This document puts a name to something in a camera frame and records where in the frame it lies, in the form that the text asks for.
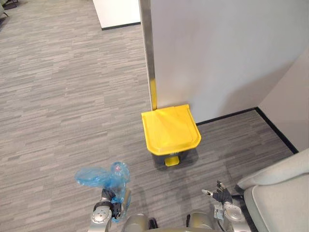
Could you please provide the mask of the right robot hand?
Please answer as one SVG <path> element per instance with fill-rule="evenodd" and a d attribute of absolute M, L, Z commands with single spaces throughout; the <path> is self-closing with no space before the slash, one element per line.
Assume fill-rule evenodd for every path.
<path fill-rule="evenodd" d="M 224 205 L 226 203 L 232 204 L 233 203 L 232 195 L 230 194 L 229 190 L 224 185 L 224 183 L 222 183 L 221 181 L 217 180 L 216 186 L 217 186 L 217 191 L 216 192 L 212 192 L 212 191 L 206 190 L 206 189 L 202 189 L 201 192 L 205 196 L 212 197 L 217 202 L 220 202 L 222 205 Z"/>

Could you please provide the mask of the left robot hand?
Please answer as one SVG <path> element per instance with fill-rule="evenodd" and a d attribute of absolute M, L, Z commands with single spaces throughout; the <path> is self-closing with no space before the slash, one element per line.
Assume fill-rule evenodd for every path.
<path fill-rule="evenodd" d="M 115 200 L 115 193 L 108 189 L 103 189 L 101 192 L 101 201 L 102 206 L 108 206 L 112 212 L 112 217 L 117 219 L 121 215 L 122 205 L 120 202 Z"/>

